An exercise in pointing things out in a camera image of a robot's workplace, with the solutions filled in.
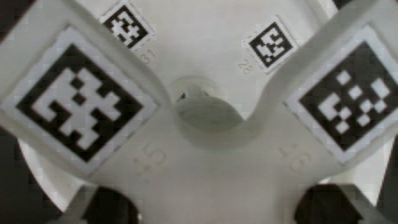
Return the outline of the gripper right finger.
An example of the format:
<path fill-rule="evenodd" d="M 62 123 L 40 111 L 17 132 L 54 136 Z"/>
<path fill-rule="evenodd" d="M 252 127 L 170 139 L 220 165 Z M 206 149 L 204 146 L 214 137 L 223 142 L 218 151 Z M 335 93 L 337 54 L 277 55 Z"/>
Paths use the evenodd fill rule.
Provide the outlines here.
<path fill-rule="evenodd" d="M 303 193 L 294 224 L 390 224 L 353 184 L 317 184 Z"/>

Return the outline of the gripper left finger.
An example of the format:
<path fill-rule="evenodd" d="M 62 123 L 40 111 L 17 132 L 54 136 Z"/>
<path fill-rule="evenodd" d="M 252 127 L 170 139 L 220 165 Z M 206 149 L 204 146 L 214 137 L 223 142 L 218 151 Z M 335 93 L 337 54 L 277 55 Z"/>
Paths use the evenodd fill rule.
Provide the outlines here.
<path fill-rule="evenodd" d="M 44 224 L 140 224 L 138 208 L 115 190 L 83 185 L 62 215 Z"/>

